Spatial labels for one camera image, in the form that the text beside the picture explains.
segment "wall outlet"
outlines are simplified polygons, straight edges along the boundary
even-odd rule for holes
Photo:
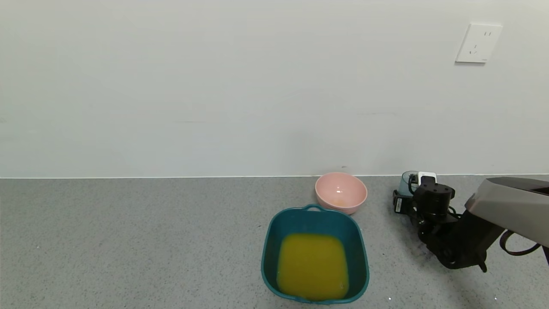
[[[501,25],[470,24],[456,62],[487,62],[502,29]]]

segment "gray countertop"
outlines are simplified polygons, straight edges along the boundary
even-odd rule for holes
[[[537,176],[548,180],[549,176]],[[441,176],[459,212],[482,176]],[[314,202],[316,178],[0,180],[2,309],[312,308],[265,287],[271,218]],[[546,308],[549,267],[488,250],[488,272],[449,270],[393,213],[398,177],[364,177],[364,295],[323,308]],[[531,241],[514,236],[510,249]]]

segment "basket handle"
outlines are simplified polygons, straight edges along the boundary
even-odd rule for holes
[[[302,209],[306,211],[326,211],[326,209],[322,208],[319,204],[309,204]]]

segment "cable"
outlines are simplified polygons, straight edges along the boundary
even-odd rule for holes
[[[461,218],[461,214],[460,213],[457,213],[455,208],[453,208],[452,206],[448,206],[448,214],[451,215],[452,217],[456,218],[456,219],[460,219]]]
[[[501,238],[500,238],[500,247],[505,251],[507,252],[508,254],[512,255],[512,256],[521,256],[521,255],[527,255],[527,254],[530,254],[534,251],[537,250],[537,248],[541,247],[540,244],[535,244],[532,248],[530,249],[526,249],[524,251],[509,251],[507,250],[507,247],[506,247],[506,244],[507,244],[507,240],[509,239],[509,237],[511,237],[511,235],[513,235],[514,232],[511,231],[511,230],[506,230],[502,235],[501,235]]]
[[[412,177],[413,174],[410,174],[410,176],[408,176],[408,191],[410,191],[410,193],[413,195],[414,192],[412,191]]]

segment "yellow liquid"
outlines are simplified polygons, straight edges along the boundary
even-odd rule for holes
[[[312,301],[342,299],[349,290],[345,250],[330,235],[290,234],[278,258],[280,291]]]

